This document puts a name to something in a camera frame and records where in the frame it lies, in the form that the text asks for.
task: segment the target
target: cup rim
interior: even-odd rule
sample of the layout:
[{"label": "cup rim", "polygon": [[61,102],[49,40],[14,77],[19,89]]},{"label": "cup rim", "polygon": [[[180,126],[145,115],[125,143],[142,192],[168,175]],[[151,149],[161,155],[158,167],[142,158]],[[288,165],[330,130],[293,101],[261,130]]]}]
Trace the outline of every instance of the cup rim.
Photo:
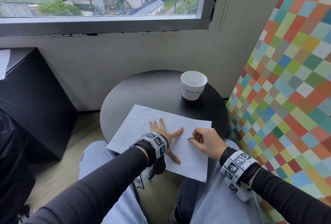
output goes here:
[{"label": "cup rim", "polygon": [[208,83],[208,78],[207,78],[206,75],[204,75],[203,73],[201,73],[201,72],[199,72],[199,71],[186,71],[186,72],[184,72],[184,73],[180,76],[180,79],[181,79],[181,81],[182,81],[184,84],[186,84],[186,85],[188,85],[188,86],[192,86],[192,85],[189,85],[189,84],[187,84],[187,83],[185,83],[185,82],[183,81],[183,75],[186,74],[186,73],[188,73],[188,72],[197,72],[197,73],[199,73],[199,74],[202,74],[202,75],[205,77],[205,79],[206,79],[206,83],[203,84],[203,85],[201,85],[201,86],[205,86],[205,85]]}]

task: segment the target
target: gray wall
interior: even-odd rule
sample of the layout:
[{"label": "gray wall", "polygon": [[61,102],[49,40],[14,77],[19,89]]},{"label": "gray wall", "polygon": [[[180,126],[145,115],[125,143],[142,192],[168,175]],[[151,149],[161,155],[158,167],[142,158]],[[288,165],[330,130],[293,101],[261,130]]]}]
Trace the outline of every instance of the gray wall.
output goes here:
[{"label": "gray wall", "polygon": [[4,37],[0,47],[37,46],[77,110],[100,109],[128,76],[154,69],[202,71],[229,96],[278,0],[217,0],[209,30],[73,37]]}]

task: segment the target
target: sheet of paper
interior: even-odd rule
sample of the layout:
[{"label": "sheet of paper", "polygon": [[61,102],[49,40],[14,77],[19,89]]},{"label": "sheet of paper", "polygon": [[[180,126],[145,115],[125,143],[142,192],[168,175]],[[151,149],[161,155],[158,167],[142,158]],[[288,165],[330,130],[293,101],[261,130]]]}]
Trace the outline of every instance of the sheet of paper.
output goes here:
[{"label": "sheet of paper", "polygon": [[10,59],[10,49],[0,50],[0,80],[6,77],[6,69]]},{"label": "sheet of paper", "polygon": [[169,133],[184,127],[182,135],[174,139],[171,145],[171,150],[179,157],[181,164],[174,163],[165,155],[166,169],[205,182],[207,180],[208,156],[188,143],[187,138],[192,136],[196,127],[211,127],[211,121],[186,118],[141,105],[134,105],[107,148],[118,153],[124,152],[143,134],[151,131],[150,121],[156,120],[159,123],[159,118],[163,118],[164,125]]}]

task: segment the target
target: tabletop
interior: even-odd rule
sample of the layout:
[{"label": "tabletop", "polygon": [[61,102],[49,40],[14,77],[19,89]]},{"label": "tabletop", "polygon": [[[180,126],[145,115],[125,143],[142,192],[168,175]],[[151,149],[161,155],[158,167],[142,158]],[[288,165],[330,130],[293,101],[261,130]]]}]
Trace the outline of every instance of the tabletop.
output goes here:
[{"label": "tabletop", "polygon": [[101,130],[107,142],[112,140],[134,105],[209,120],[224,139],[229,116],[221,95],[207,83],[196,101],[188,101],[182,97],[181,75],[182,72],[172,70],[147,71],[131,76],[114,87],[105,98],[100,112]]}]

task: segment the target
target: colorful mosaic wall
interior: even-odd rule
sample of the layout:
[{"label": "colorful mosaic wall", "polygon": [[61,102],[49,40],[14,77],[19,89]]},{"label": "colorful mosaic wall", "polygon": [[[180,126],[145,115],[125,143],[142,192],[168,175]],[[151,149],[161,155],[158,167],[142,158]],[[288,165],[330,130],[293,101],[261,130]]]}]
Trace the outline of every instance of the colorful mosaic wall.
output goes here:
[{"label": "colorful mosaic wall", "polygon": [[[331,0],[279,0],[227,103],[228,137],[331,205]],[[270,222],[286,223],[265,201]]]}]

